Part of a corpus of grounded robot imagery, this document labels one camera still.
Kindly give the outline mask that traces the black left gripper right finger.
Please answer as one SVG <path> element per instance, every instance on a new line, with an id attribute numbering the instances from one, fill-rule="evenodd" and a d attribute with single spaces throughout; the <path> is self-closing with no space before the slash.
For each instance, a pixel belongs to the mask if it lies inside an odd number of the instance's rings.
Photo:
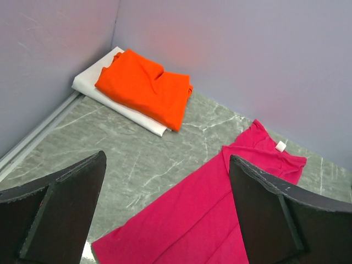
<path id="1" fill-rule="evenodd" d="M 229 177 L 249 263 L 351 263 L 351 204 L 235 155 Z"/>

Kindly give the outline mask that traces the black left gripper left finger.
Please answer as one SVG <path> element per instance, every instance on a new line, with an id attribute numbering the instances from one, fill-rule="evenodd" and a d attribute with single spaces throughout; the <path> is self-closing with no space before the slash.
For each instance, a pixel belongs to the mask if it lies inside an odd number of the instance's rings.
<path id="1" fill-rule="evenodd" d="M 1 191 L 1 263 L 79 263 L 107 167 L 99 151 Z"/>

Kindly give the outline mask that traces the pink t shirt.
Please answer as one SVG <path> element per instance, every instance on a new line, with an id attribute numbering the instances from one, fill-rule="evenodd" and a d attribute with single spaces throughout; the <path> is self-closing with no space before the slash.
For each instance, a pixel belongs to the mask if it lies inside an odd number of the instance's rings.
<path id="1" fill-rule="evenodd" d="M 307 162 L 288 153 L 255 120 L 214 158 L 96 240 L 98 262 L 247 263 L 229 179 L 232 155 L 292 184 Z"/>

